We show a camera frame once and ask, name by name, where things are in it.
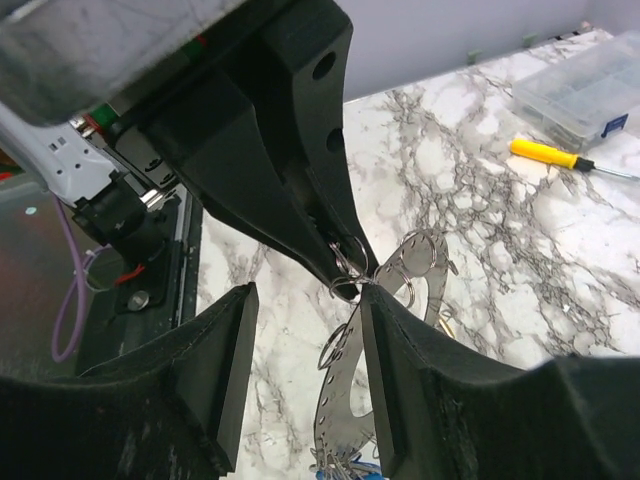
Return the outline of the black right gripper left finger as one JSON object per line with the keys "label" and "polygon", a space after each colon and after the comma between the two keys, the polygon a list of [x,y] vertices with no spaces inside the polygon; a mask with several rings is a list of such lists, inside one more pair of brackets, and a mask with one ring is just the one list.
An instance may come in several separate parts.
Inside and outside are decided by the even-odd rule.
{"label": "black right gripper left finger", "polygon": [[218,479],[239,452],[254,284],[76,377],[1,381],[5,479]]}

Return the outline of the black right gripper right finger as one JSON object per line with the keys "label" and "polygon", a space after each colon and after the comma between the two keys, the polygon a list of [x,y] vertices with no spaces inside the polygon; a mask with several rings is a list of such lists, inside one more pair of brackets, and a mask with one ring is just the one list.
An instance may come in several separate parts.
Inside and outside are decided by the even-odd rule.
{"label": "black right gripper right finger", "polygon": [[383,474],[391,479],[635,479],[639,361],[555,357],[521,370],[362,292]]}

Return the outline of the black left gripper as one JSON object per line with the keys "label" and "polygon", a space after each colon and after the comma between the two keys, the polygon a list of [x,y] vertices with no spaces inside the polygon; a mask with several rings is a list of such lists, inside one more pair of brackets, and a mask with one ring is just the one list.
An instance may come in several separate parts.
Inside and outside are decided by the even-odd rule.
{"label": "black left gripper", "polygon": [[333,1],[92,1],[84,18],[113,101],[106,125],[165,160],[216,219],[295,260],[336,295],[375,257],[343,136],[353,25]]}

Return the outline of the blue key tag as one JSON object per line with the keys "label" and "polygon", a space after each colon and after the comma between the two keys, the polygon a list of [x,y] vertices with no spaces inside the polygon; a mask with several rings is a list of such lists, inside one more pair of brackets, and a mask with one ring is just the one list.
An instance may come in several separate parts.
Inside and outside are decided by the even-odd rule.
{"label": "blue key tag", "polygon": [[347,465],[329,465],[324,468],[312,464],[309,470],[317,480],[385,480],[379,465],[354,461]]}

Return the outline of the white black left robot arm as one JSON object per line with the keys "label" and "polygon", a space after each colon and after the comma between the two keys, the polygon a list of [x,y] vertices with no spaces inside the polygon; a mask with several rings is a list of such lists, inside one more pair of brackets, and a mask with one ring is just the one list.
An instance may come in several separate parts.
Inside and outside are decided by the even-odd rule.
{"label": "white black left robot arm", "polygon": [[134,265],[163,240],[131,173],[350,300],[378,265],[343,138],[352,34],[332,1],[5,1],[1,147]]}

